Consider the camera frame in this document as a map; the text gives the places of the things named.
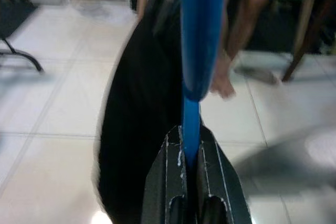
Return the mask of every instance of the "white tile floor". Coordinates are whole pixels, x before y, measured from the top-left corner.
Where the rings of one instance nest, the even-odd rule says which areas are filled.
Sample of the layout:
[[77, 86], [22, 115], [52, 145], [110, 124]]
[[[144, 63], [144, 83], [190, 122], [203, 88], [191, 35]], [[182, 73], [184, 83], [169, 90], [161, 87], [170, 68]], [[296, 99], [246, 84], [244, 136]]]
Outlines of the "white tile floor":
[[[35, 55], [46, 73], [0, 71], [1, 223], [109, 223], [91, 182], [94, 139], [104, 90], [133, 25], [42, 7], [12, 35], [13, 45]], [[261, 52], [242, 52], [241, 62], [277, 75], [287, 64]], [[232, 80], [237, 96], [223, 101], [209, 94], [202, 115], [233, 163], [292, 131], [336, 125], [335, 58], [307, 57], [292, 83], [276, 87], [235, 73]], [[249, 205], [255, 224], [330, 224], [335, 197], [254, 197]]]

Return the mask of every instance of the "bare foot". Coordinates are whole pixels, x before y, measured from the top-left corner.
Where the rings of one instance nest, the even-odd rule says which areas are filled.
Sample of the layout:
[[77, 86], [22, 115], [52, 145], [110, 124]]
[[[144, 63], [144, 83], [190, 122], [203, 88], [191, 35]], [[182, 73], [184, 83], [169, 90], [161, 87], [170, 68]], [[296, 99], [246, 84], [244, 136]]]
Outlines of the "bare foot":
[[218, 92], [223, 99], [235, 94], [229, 79], [230, 65], [231, 59], [227, 55], [217, 57], [211, 92]]

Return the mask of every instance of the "blue pole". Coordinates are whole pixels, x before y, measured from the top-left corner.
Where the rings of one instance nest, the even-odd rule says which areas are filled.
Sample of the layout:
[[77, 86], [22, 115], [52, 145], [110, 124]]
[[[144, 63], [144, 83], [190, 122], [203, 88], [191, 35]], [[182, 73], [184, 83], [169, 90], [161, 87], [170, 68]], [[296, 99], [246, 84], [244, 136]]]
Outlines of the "blue pole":
[[198, 103], [209, 88], [222, 26], [223, 0], [181, 0], [183, 141], [192, 167], [200, 139]]

